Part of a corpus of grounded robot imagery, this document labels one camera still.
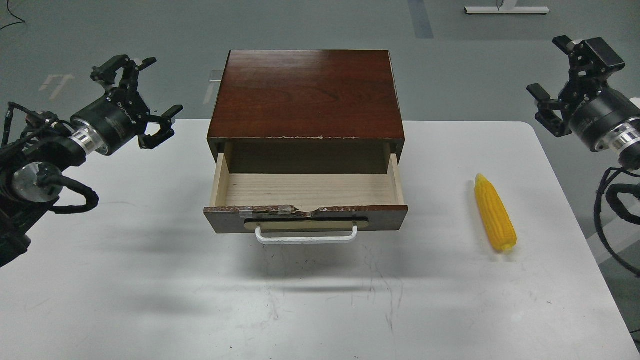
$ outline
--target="white table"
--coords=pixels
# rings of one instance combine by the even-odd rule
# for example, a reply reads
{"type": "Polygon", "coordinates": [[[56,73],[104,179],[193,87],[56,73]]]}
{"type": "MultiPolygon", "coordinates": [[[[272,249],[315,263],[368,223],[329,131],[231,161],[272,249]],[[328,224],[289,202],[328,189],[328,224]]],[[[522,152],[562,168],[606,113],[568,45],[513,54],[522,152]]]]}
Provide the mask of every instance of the white table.
{"type": "Polygon", "coordinates": [[[2,358],[640,359],[528,125],[406,122],[400,231],[267,247],[202,214],[207,126],[66,172],[100,206],[46,215],[0,269],[2,358]],[[478,172],[518,232],[508,256],[487,242],[478,172]]]}

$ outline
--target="wooden chest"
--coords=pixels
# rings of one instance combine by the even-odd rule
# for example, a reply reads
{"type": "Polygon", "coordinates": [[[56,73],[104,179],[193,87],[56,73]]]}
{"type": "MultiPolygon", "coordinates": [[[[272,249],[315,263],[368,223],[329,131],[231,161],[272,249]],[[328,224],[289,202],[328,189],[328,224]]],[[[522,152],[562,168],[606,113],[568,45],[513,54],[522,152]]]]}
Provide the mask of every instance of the wooden chest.
{"type": "Polygon", "coordinates": [[[217,233],[398,230],[408,211],[388,51],[231,51],[207,140],[217,233]]]}

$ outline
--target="drawer handle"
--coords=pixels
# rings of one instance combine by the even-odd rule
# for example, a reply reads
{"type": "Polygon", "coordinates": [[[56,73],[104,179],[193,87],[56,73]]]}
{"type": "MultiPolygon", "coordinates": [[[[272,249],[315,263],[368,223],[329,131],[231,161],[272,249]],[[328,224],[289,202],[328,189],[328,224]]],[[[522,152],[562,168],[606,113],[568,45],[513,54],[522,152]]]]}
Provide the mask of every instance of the drawer handle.
{"type": "Polygon", "coordinates": [[[258,241],[265,245],[280,244],[335,244],[349,243],[355,239],[358,234],[358,224],[353,223],[353,230],[347,236],[300,236],[297,238],[265,238],[260,231],[260,224],[255,227],[255,237],[258,241]]]}

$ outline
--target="toy corn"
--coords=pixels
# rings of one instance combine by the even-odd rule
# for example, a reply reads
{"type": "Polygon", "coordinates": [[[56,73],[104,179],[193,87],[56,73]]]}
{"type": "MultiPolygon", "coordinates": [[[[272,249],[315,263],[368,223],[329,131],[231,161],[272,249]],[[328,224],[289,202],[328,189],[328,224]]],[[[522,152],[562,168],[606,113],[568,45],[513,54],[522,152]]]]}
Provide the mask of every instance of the toy corn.
{"type": "Polygon", "coordinates": [[[491,246],[497,252],[511,250],[516,245],[516,231],[498,193],[482,174],[476,176],[476,202],[491,246]]]}

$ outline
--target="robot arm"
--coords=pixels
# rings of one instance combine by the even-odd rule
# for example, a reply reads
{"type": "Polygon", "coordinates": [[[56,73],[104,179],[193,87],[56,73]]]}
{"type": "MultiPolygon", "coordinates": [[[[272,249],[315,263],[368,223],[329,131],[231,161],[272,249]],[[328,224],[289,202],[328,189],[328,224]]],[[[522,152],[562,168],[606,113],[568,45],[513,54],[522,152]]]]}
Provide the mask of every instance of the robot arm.
{"type": "Polygon", "coordinates": [[[63,176],[64,170],[82,165],[93,151],[109,156],[135,136],[141,149],[153,149],[175,134],[173,117],[183,107],[175,105],[161,116],[151,115],[138,93],[140,71],[155,62],[155,58],[148,58],[137,65],[130,57],[118,55],[94,67],[91,78],[105,93],[73,115],[70,122],[50,112],[36,113],[9,103],[0,148],[0,267],[27,251],[31,240],[26,232],[48,211],[82,213],[97,206],[98,195],[63,176]],[[120,69],[122,77],[115,86],[120,69]],[[27,115],[27,127],[19,140],[8,143],[16,109],[27,115]],[[149,123],[159,124],[160,130],[145,134],[149,123]],[[55,206],[64,187],[83,195],[86,204],[55,206]]]}
{"type": "Polygon", "coordinates": [[[556,137],[575,133],[593,152],[616,151],[625,169],[640,168],[640,110],[607,83],[625,62],[602,38],[561,36],[553,43],[569,57],[569,82],[557,99],[540,84],[527,86],[538,105],[536,120],[556,137]]]}

